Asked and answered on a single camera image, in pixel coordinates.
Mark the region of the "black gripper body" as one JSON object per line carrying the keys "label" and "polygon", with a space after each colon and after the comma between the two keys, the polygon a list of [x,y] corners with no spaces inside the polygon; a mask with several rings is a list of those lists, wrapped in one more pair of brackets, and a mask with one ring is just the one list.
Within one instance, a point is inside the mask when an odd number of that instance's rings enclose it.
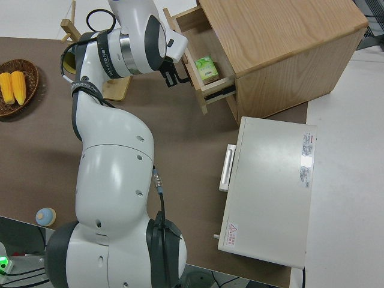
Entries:
{"label": "black gripper body", "polygon": [[165,57],[163,63],[160,66],[160,72],[162,75],[165,75],[166,73],[169,73],[170,75],[177,74],[177,70],[171,58]]}

